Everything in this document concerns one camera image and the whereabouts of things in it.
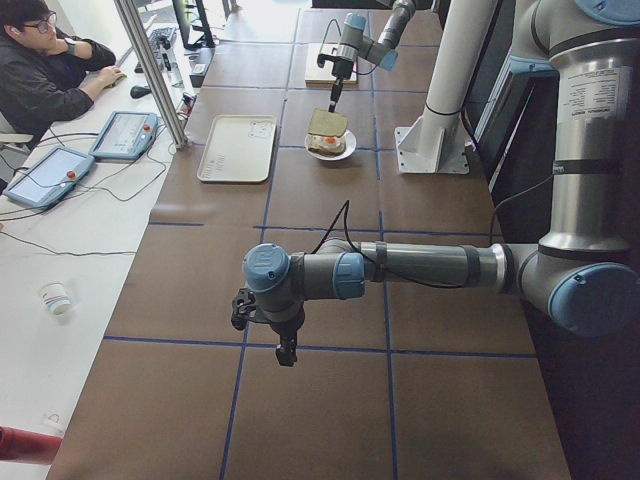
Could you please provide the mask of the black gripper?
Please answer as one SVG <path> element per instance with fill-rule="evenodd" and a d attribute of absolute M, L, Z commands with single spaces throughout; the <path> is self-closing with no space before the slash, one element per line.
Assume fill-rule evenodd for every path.
<path fill-rule="evenodd" d="M 300 308 L 297 313 L 286 321 L 270 322 L 271 329 L 280 337 L 280 344 L 275 349 L 276 358 L 280 366 L 294 366 L 297 362 L 297 336 L 304 321 L 305 311 Z"/>
<path fill-rule="evenodd" d="M 337 59 L 332 67 L 332 75 L 336 78 L 330 92 L 329 112 L 334 112 L 340 100 L 343 90 L 343 80 L 350 80 L 353 74 L 354 63 L 350 60 Z"/>

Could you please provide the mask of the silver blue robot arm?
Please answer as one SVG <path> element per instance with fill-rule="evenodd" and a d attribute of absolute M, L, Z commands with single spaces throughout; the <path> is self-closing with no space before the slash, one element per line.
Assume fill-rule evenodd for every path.
<path fill-rule="evenodd" d="M 625 127 L 639 75 L 635 1 L 520 1 L 514 68 L 559 75 L 553 194 L 548 232 L 534 244 L 473 246 L 353 242 L 325 236 L 309 253 L 273 243 L 244 257 L 246 280 L 231 322 L 277 333 L 283 366 L 296 362 L 304 304 L 350 299 L 367 282 L 432 288 L 492 287 L 518 296 L 584 337 L 623 328 L 639 314 L 639 276 L 616 231 Z"/>
<path fill-rule="evenodd" d="M 348 13 L 338 28 L 340 38 L 336 44 L 325 50 L 326 38 L 323 38 L 316 57 L 316 64 L 322 68 L 327 62 L 332 64 L 330 99 L 328 112 L 334 113 L 341 98 L 344 85 L 353 75 L 362 75 L 357 71 L 360 59 L 368 62 L 372 68 L 390 71 L 397 57 L 397 47 L 412 18 L 419 11 L 422 1 L 378 1 L 390 10 L 389 17 L 377 39 L 365 34 L 367 20 L 362 14 Z"/>

